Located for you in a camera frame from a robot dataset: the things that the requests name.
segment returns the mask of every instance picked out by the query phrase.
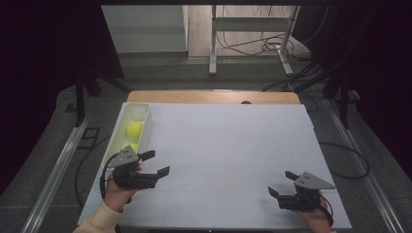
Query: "human hand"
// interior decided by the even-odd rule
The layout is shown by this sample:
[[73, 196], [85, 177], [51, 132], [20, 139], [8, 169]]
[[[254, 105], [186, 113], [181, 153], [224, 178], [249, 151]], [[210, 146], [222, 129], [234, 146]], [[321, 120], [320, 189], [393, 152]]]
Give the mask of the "human hand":
[[[140, 163], [137, 164], [137, 171], [141, 171]], [[123, 206], [139, 189], [124, 189], [116, 185], [113, 181], [113, 175], [109, 176], [106, 191], [104, 195], [104, 202], [106, 205], [119, 213], [122, 213]]]
[[[321, 206], [327, 210], [326, 201], [324, 198], [321, 197]], [[330, 225], [327, 220], [326, 215], [316, 208], [311, 212], [302, 212], [302, 211], [294, 211], [299, 216], [303, 218], [306, 225], [314, 232], [314, 233], [329, 233]]]

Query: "black curtain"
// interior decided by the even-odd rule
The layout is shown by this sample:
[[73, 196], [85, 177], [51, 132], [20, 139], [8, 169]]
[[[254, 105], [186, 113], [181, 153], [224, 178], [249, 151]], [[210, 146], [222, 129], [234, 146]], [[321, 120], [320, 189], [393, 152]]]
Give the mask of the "black curtain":
[[358, 111], [412, 179], [412, 8], [386, 1], [351, 59]]
[[1, 192], [41, 137], [61, 90], [77, 77], [98, 78], [91, 70], [123, 78], [100, 5], [46, 2], [0, 7]]

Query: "sleeve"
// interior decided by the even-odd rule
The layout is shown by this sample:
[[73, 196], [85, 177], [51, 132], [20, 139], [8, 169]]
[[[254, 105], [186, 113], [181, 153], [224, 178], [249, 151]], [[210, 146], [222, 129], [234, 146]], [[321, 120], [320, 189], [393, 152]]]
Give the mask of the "sleeve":
[[73, 233], [113, 233], [122, 216], [122, 213], [110, 209], [102, 201], [99, 209], [92, 216], [85, 217]]

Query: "white table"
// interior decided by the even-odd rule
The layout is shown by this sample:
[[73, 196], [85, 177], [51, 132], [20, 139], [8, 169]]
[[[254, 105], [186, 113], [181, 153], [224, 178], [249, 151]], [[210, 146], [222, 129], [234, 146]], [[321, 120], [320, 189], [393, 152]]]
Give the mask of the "white table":
[[[267, 187], [294, 194], [285, 171], [309, 172], [333, 183], [303, 105], [152, 103], [143, 173], [170, 166], [155, 189], [136, 193], [120, 226], [162, 229], [275, 230], [306, 228], [279, 209]], [[81, 219], [99, 206], [96, 175]], [[333, 228], [351, 228], [338, 190], [323, 194]]]

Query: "wooden table edge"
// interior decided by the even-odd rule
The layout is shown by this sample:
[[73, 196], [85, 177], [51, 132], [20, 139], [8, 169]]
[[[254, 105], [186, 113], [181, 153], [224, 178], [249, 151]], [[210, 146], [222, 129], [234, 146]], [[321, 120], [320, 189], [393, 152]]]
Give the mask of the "wooden table edge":
[[187, 104], [300, 104], [292, 92], [216, 91], [216, 90], [134, 90], [127, 102]]

